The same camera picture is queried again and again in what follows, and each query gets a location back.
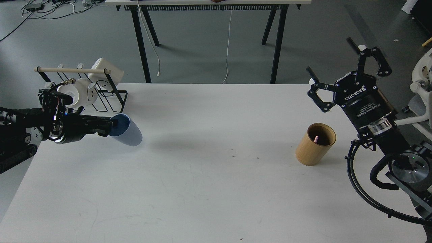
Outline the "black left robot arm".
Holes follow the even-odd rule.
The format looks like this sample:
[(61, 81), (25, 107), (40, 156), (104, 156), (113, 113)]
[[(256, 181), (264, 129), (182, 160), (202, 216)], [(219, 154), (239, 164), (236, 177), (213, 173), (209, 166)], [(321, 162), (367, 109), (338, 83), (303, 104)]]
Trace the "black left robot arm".
[(51, 85), (39, 91), (40, 108), (6, 109), (1, 107), (0, 126), (0, 170), (1, 173), (17, 166), (37, 153), (38, 146), (32, 142), (27, 129), (35, 128), (41, 140), (52, 140), (58, 144), (81, 140), (87, 134), (107, 137), (117, 128), (119, 121), (109, 117), (80, 115), (66, 112), (73, 102), (70, 95), (58, 92), (57, 88), (73, 84), (75, 79)]

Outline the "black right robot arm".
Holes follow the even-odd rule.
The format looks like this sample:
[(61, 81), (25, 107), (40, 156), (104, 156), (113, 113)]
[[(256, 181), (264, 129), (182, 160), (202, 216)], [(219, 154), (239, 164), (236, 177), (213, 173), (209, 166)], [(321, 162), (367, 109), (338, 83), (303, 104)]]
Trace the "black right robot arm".
[[(420, 145), (409, 145), (397, 127), (397, 111), (378, 88), (376, 77), (364, 73), (368, 57), (373, 57), (378, 63), (377, 76), (385, 77), (392, 73), (381, 50), (378, 47), (360, 48), (350, 37), (347, 43), (358, 55), (356, 70), (330, 85), (320, 82), (307, 67), (312, 79), (307, 95), (322, 112), (340, 106), (358, 132), (346, 160), (348, 177), (360, 197), (388, 217), (431, 226), (431, 192), (428, 190), (431, 187), (431, 144), (423, 141)], [(371, 169), (370, 181), (381, 189), (402, 189), (413, 201), (419, 217), (382, 205), (361, 187), (353, 166), (356, 151), (361, 146), (372, 151), (378, 147), (384, 154)]]

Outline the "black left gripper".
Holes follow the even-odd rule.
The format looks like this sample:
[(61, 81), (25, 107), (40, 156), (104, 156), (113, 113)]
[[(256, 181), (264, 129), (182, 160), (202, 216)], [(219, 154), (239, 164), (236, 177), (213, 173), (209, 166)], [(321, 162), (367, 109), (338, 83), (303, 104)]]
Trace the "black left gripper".
[(65, 115), (58, 131), (51, 132), (51, 140), (57, 144), (65, 144), (82, 140), (87, 134), (96, 133), (108, 137), (112, 127), (118, 125), (118, 119), (106, 116)]

